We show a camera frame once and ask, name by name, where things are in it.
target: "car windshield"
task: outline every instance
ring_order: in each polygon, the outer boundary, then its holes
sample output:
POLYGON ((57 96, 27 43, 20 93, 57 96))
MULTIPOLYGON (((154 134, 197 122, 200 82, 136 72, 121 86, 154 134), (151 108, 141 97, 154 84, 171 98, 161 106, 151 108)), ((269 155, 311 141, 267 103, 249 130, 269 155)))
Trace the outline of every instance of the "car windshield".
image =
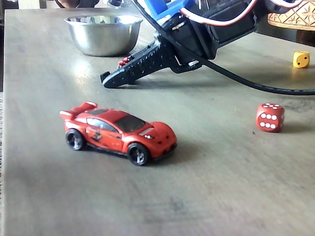
POLYGON ((141 129, 145 124, 145 121, 132 115, 127 115, 115 122, 115 125, 126 133, 141 129))
POLYGON ((107 112, 107 111, 108 111, 108 109, 98 109, 98 110, 89 111, 88 113, 91 115, 100 115, 100 114, 107 112))

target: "car rear spoiler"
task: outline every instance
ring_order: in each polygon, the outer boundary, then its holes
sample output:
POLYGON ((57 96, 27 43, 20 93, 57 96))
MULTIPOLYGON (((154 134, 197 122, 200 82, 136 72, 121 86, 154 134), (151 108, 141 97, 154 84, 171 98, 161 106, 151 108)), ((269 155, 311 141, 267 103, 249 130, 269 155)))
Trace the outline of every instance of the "car rear spoiler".
POLYGON ((59 115, 63 119, 75 119, 77 115, 85 112, 90 111, 97 108, 97 104, 94 102, 84 102, 79 107, 72 108, 70 111, 60 111, 59 115))

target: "car side window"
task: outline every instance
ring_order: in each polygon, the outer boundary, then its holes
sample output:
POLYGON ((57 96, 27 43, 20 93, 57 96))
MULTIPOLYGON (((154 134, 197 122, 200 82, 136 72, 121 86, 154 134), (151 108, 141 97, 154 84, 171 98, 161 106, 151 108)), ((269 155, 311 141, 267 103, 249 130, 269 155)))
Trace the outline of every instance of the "car side window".
POLYGON ((87 122, 91 126, 95 126, 95 127, 100 128, 100 129, 105 129, 105 130, 109 130, 109 131, 118 133, 117 129, 115 129, 110 124, 108 124, 108 123, 106 123, 106 122, 104 122, 102 120, 95 119, 95 118, 88 118, 87 122))

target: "toy car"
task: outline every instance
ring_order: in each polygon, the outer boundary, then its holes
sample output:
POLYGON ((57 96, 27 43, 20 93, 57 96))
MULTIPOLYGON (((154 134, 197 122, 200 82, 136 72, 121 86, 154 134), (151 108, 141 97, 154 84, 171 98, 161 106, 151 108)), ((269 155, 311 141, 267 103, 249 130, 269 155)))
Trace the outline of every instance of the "toy car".
POLYGON ((73 150, 85 144, 123 154, 137 166, 169 155, 177 146, 174 131, 162 122, 146 122, 129 113, 98 108, 84 102, 70 111, 60 111, 64 119, 65 139, 73 150))

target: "car headlight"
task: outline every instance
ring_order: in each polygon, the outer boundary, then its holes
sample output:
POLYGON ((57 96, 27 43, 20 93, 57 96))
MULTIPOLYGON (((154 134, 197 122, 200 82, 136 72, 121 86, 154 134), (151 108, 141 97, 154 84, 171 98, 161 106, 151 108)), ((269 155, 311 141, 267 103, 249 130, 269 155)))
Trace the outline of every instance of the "car headlight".
POLYGON ((144 136, 146 139, 153 139, 154 137, 153 136, 151 136, 151 135, 145 135, 144 136))

